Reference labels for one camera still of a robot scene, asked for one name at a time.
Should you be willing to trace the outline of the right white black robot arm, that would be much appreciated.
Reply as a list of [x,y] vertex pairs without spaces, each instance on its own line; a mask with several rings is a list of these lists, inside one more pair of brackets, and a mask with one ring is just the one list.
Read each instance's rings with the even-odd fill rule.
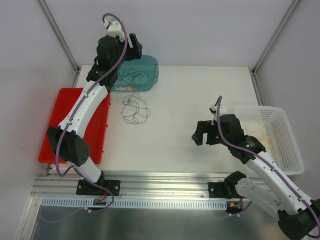
[[274,217],[281,231],[291,240],[311,238],[310,232],[320,227],[320,201],[305,194],[281,171],[265,146],[254,136],[244,133],[234,114],[198,121],[191,138],[198,146],[226,146],[233,157],[255,172],[269,188],[265,190],[244,173],[235,171],[213,191],[216,195],[226,199],[249,199]]

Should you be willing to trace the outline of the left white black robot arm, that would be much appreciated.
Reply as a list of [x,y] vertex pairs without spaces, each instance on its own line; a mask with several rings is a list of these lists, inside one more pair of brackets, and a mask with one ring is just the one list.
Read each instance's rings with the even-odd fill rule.
[[91,148],[84,135],[98,106],[117,81],[119,67],[124,61],[140,59],[142,48],[134,33],[126,40],[109,34],[100,38],[80,96],[58,126],[50,126],[46,132],[56,160],[63,160],[86,179],[87,188],[95,195],[104,191],[105,175],[91,159]]

